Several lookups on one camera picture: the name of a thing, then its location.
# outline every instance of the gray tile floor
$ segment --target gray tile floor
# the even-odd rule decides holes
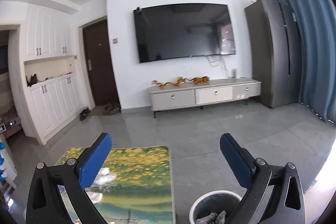
[[[180,224],[189,223],[191,205],[207,192],[224,189],[241,196],[245,193],[219,150],[223,133],[230,132],[254,157],[262,157],[269,164],[294,162],[306,191],[328,157],[336,127],[298,103],[269,109],[250,100],[248,105],[231,102],[203,110],[164,111],[157,113],[156,119],[151,112],[91,116],[83,122],[74,121],[45,146],[18,134],[9,145],[18,171],[12,212],[19,223],[23,223],[19,218],[36,164],[44,161],[54,165],[67,149],[90,146],[101,132],[111,134],[114,148],[166,145],[170,149]]]

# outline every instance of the television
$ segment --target television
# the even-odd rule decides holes
[[[133,14],[140,63],[236,54],[227,5],[138,7]]]

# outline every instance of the tv stand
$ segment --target tv stand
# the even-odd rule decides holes
[[[198,85],[193,82],[180,86],[166,86],[160,89],[152,86],[148,89],[152,99],[154,118],[161,110],[179,109],[205,105],[219,104],[260,95],[261,82],[249,78],[228,78],[210,80]]]

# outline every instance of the door handle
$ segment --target door handle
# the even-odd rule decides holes
[[[92,63],[91,63],[91,59],[89,59],[89,60],[87,61],[87,65],[88,65],[88,67],[89,67],[89,71],[92,71]]]

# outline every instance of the refrigerator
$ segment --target refrigerator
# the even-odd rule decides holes
[[[252,53],[252,77],[261,81],[258,100],[267,107],[298,101],[301,41],[291,8],[257,0],[245,8]]]

